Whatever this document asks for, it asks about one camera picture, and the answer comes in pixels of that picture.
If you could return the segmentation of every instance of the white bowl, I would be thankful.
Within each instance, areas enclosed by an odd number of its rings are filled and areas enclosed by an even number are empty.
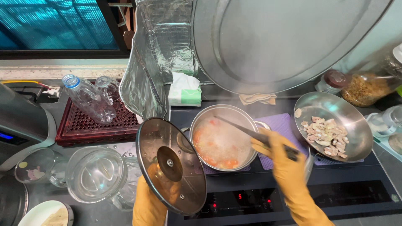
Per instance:
[[[67,226],[72,226],[74,222],[74,214],[71,207],[56,200],[46,201],[32,208],[24,218],[22,218],[18,226],[40,226],[51,214],[56,213],[60,208],[67,209]]]

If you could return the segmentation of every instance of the spice jar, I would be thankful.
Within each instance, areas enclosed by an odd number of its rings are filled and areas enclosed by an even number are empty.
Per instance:
[[[402,85],[402,44],[379,63],[366,65],[371,67],[352,73],[350,83],[340,92],[346,101],[357,107],[370,106]]]
[[[337,94],[347,85],[346,76],[337,70],[328,70],[315,85],[318,92]]]

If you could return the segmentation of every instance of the boiling water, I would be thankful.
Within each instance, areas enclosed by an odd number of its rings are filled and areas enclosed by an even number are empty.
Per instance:
[[[217,118],[204,119],[193,135],[194,146],[203,160],[218,168],[236,168],[245,163],[250,152],[250,136]],[[227,161],[233,167],[224,164]]]

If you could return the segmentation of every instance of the granite countertop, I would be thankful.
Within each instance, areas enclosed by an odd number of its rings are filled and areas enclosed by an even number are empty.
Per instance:
[[[296,100],[297,95],[290,95],[290,98]],[[203,99],[211,99],[211,95],[206,95]],[[57,103],[43,103],[41,106],[52,113],[56,125],[58,126],[63,111],[67,102],[68,96],[62,92],[59,102]],[[233,103],[239,104],[238,98],[233,98],[231,100]],[[289,105],[293,103],[286,98],[278,98],[277,105],[272,106],[272,108],[282,108],[288,109]],[[372,112],[379,112],[375,108],[358,108],[363,115],[367,115]],[[130,152],[135,154],[135,143],[113,143],[113,144],[98,144],[102,146],[109,146],[115,148],[118,152],[123,154],[124,152]],[[63,148],[57,144],[52,145],[50,148],[70,157],[76,150],[83,147],[72,146],[68,148]],[[401,193],[402,191],[402,162],[393,157],[386,150],[374,144],[374,153],[384,167],[389,178],[393,182],[396,190]],[[117,209],[112,203],[104,200],[95,204],[84,204],[79,203],[74,200],[68,193],[66,188],[57,188],[52,184],[30,184],[27,186],[29,191],[29,205],[28,210],[32,209],[39,203],[47,200],[59,200],[70,205],[74,211],[74,226],[130,226],[132,222],[131,212],[122,212]],[[334,223],[337,226],[374,226],[374,225],[398,225],[402,222],[402,214],[387,215],[387,216],[374,216],[366,218],[354,218],[345,220],[335,220]]]

